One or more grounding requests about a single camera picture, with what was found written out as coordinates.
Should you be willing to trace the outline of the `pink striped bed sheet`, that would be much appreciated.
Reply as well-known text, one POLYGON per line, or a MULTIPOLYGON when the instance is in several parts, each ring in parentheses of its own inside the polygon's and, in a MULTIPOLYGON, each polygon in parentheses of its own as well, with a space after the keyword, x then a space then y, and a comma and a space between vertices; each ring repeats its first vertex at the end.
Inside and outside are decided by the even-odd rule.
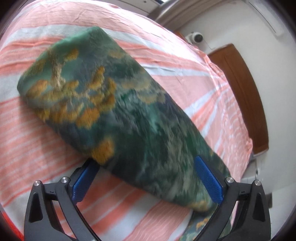
POLYGON ((79 208, 103 240, 194 240, 215 207, 194 158, 240 180, 252 147, 224 73, 145 16, 35 1, 1 37, 1 207, 18 238, 33 182, 93 157, 79 208))

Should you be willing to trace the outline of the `white round fan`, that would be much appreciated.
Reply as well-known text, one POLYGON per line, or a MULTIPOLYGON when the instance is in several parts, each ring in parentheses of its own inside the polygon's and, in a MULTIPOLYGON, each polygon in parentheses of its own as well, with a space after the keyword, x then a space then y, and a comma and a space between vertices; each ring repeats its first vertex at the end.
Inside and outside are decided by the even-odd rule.
POLYGON ((185 39, 192 45, 200 44, 204 37, 200 32, 191 32, 189 33, 185 39))

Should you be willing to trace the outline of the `orange fuzzy garment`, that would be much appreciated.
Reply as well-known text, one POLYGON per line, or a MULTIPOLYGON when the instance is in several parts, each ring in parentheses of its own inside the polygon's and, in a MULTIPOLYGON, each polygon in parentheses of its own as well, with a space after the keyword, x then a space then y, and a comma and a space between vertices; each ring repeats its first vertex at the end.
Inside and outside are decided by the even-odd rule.
POLYGON ((24 240, 23 234, 4 211, 1 211, 1 240, 24 240))

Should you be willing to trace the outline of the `white air conditioner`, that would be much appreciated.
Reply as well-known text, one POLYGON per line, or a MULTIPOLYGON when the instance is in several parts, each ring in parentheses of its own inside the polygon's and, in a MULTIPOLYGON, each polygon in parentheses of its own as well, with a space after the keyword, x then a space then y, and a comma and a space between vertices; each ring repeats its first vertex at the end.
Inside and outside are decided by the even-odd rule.
POLYGON ((276 37, 284 34, 280 18, 272 7, 268 6, 267 1, 245 0, 244 2, 260 17, 276 37))

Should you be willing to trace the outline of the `green patterned padded jacket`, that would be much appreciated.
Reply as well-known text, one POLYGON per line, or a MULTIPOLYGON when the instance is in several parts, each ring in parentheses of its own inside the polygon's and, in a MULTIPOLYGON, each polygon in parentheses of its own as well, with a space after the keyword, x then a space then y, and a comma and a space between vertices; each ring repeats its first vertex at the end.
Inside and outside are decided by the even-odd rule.
POLYGON ((130 185, 194 213, 193 240, 215 209, 194 159, 229 170, 171 96, 104 30, 46 49, 22 74, 20 96, 77 151, 130 185))

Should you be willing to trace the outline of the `wooden headboard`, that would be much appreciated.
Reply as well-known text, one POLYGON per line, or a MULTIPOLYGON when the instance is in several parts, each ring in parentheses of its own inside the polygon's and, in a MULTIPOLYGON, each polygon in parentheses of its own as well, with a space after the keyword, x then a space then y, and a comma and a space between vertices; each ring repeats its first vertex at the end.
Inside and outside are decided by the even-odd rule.
POLYGON ((253 153, 260 155, 269 149, 268 128, 263 104, 247 64, 233 44, 209 54, 210 60, 225 74, 242 112, 248 134, 253 141, 253 153))

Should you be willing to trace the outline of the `beige curtain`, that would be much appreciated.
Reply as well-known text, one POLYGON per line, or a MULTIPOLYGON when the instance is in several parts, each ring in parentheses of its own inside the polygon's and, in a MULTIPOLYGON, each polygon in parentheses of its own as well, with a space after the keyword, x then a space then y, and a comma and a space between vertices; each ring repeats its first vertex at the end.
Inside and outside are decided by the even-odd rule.
POLYGON ((148 18, 174 32, 224 0, 171 0, 154 9, 148 18))

